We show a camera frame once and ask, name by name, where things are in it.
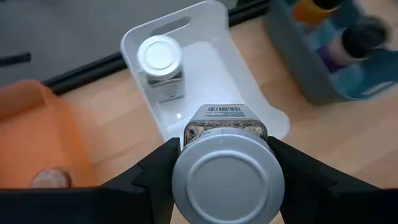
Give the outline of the orange plastic bin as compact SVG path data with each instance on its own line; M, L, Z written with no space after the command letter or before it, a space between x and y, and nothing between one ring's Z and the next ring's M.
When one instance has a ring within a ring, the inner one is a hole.
M97 183L70 105L35 80L0 87L0 188L30 188L48 175L51 187Z

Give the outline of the small saffron jar cork lid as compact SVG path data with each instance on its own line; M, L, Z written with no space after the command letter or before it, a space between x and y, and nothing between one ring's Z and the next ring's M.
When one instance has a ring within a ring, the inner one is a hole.
M70 174L60 168L44 169L32 178L29 187L32 189L63 189L72 187Z

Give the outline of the dark teal plastic bin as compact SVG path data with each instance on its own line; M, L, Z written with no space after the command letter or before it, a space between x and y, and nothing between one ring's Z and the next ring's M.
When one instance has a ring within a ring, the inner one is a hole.
M398 51L382 49L365 61L330 73L317 49L364 16L354 0L345 0L336 13L307 34L292 17L296 0L270 0L265 26L302 93L313 104L368 100L398 88Z

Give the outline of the white plastic bin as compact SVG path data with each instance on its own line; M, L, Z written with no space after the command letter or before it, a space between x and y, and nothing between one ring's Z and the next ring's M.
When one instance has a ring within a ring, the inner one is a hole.
M173 38L182 49L184 96L159 102L150 92L137 63L143 41L154 35ZM231 38L228 13L215 0L205 0L127 31L121 53L164 141L182 138L188 121L202 105L244 104L265 124L268 133L283 139L289 117L271 106Z

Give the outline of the bagel seasoning jar white lid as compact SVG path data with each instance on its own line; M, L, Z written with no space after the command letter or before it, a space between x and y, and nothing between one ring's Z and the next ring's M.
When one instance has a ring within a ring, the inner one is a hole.
M137 63L157 101L184 96L182 49L167 35L154 35L141 43Z
M284 199L267 129L244 104L203 105L183 132L172 193L191 224L268 224Z

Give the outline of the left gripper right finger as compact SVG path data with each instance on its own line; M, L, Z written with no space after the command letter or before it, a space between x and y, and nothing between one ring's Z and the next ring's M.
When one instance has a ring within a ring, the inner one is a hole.
M398 224L398 189L380 189L270 136L284 174L285 224Z

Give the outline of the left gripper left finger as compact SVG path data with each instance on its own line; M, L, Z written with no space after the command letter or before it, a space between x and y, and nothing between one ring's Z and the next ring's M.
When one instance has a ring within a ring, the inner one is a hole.
M0 224L170 224L179 154L171 138L97 187L0 189Z

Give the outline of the purple label jar black lid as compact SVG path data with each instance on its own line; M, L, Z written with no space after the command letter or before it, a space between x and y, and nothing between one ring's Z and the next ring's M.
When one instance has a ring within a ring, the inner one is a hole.
M389 40L389 26L376 16L358 19L339 30L329 43L317 49L330 73L366 60Z

